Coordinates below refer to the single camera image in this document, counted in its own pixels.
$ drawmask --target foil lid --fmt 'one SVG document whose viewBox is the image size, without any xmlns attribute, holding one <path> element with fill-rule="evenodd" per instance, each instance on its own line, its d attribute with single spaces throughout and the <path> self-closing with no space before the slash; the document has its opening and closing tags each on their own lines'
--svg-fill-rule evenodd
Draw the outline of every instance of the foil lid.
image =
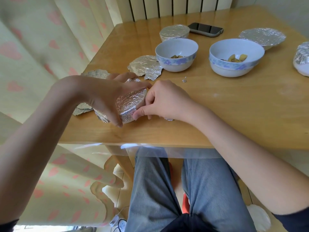
<svg viewBox="0 0 309 232">
<path fill-rule="evenodd" d="M 272 46 L 279 45 L 286 38 L 282 32 L 272 28 L 253 28 L 242 31 L 240 38 L 254 41 L 264 48 L 269 49 Z"/>
<path fill-rule="evenodd" d="M 296 50 L 294 61 L 297 64 L 309 63 L 309 41 L 301 43 Z"/>
<path fill-rule="evenodd" d="M 87 72 L 86 74 L 83 73 L 82 75 L 106 79 L 107 76 L 109 75 L 109 73 L 106 70 L 98 69 L 98 70 L 95 70 L 95 71 Z M 87 103 L 81 103 L 75 108 L 73 115 L 78 116 L 80 114 L 83 114 L 85 112 L 92 111 L 92 110 L 93 110 L 92 107 L 89 106 Z"/>
<path fill-rule="evenodd" d="M 190 32 L 188 26 L 177 24 L 172 26 L 164 27 L 160 31 L 160 37 L 162 41 L 173 39 L 173 38 L 187 38 Z"/>
<path fill-rule="evenodd" d="M 157 61 L 156 56 L 144 55 L 134 59 L 128 66 L 130 72 L 134 72 L 137 76 L 145 75 L 144 79 L 154 81 L 161 75 L 162 67 Z"/>
<path fill-rule="evenodd" d="M 140 81 L 137 78 L 128 79 L 126 83 L 128 82 L 138 82 Z M 133 113 L 141 106 L 145 105 L 145 97 L 147 94 L 147 89 L 140 89 L 137 91 L 130 92 L 124 96 L 118 97 L 116 101 L 116 108 L 120 115 L 120 119 L 122 122 L 129 123 L 131 121 L 134 121 L 133 119 Z M 97 110 L 94 110 L 98 118 L 103 122 L 110 122 L 106 115 L 102 112 L 99 112 Z"/>
</svg>

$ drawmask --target wooden table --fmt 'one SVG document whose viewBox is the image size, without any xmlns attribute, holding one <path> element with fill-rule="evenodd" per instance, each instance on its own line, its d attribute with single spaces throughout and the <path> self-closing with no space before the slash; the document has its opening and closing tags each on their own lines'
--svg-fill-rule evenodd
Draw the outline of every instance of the wooden table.
<svg viewBox="0 0 309 232">
<path fill-rule="evenodd" d="M 163 70 L 157 80 L 169 79 L 197 102 L 208 106 L 231 126 L 267 148 L 309 150 L 309 78 L 292 65 L 296 48 L 307 39 L 259 6 L 203 12 L 118 24 L 86 68 L 127 72 L 142 55 L 155 55 L 159 32 L 173 24 L 199 22 L 224 28 L 216 38 L 190 33 L 199 44 L 197 58 L 183 72 Z M 286 40 L 266 51 L 258 66 L 239 78 L 215 74 L 208 61 L 210 46 L 222 39 L 237 38 L 241 31 L 270 27 L 282 31 Z M 117 154 L 125 143 L 163 147 L 212 148 L 194 127 L 180 121 L 155 117 L 124 125 L 122 129 L 98 120 L 94 112 L 71 118 L 61 143 L 103 143 Z M 127 156 L 118 156 L 124 171 L 133 177 Z"/>
</svg>

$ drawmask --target jeans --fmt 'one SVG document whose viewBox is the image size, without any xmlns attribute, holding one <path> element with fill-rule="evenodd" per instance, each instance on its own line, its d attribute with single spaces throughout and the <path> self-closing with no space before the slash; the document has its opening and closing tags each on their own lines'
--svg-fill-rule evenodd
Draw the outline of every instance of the jeans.
<svg viewBox="0 0 309 232">
<path fill-rule="evenodd" d="M 186 149 L 206 157 L 214 149 Z M 161 231 L 182 214 L 171 184 L 164 148 L 141 147 L 135 157 L 135 174 L 126 232 Z M 184 159 L 183 189 L 190 214 L 197 214 L 220 232 L 256 232 L 242 199 L 233 170 L 223 158 Z"/>
</svg>

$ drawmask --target hand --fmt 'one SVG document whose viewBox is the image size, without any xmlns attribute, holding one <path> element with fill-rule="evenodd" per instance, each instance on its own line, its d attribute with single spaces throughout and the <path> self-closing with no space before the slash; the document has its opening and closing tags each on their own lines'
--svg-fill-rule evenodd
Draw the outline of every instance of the hand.
<svg viewBox="0 0 309 232">
<path fill-rule="evenodd" d="M 125 83 L 127 79 L 136 77 L 135 73 L 127 72 L 110 74 L 106 80 L 86 76 L 72 76 L 71 80 L 76 82 L 76 88 L 83 102 L 103 112 L 114 125 L 122 127 L 122 120 L 116 109 L 117 98 L 132 91 L 152 86 L 146 81 Z"/>
<path fill-rule="evenodd" d="M 168 119 L 189 122 L 189 111 L 197 105 L 179 86 L 169 80 L 157 81 L 148 91 L 145 98 L 146 105 L 134 112 L 133 118 L 158 115 Z"/>
</svg>

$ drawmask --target smartphone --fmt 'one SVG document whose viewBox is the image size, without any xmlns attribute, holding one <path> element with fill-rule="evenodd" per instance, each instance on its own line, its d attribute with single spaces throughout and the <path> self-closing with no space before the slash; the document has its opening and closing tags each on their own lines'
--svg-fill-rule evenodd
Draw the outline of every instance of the smartphone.
<svg viewBox="0 0 309 232">
<path fill-rule="evenodd" d="M 210 26 L 202 23 L 191 23 L 188 27 L 190 28 L 191 32 L 208 37 L 216 37 L 223 33 L 223 28 L 221 27 Z"/>
</svg>

